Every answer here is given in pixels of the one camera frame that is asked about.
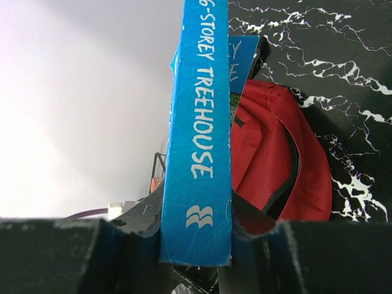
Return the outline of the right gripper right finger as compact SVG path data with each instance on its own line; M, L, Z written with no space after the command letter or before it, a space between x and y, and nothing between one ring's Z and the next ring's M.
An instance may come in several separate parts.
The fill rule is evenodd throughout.
M390 293L391 224L275 221L232 199L221 293Z

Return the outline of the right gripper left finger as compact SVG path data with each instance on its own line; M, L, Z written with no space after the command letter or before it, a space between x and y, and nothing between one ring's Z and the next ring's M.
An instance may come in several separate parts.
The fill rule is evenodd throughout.
M2 219L2 293L170 293L159 262L163 187L112 221Z

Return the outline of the red student backpack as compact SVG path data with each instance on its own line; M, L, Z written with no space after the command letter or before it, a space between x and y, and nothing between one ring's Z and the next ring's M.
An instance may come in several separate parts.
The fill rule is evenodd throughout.
M231 130L232 186L248 204L234 205L253 235L276 221L327 221L332 206L327 156L293 94L248 80Z

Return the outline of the blue cartoon book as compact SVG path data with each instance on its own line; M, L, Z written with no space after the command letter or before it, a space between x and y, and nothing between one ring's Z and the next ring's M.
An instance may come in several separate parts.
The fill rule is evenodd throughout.
M185 1L173 58L160 259L225 266L232 251L227 1Z

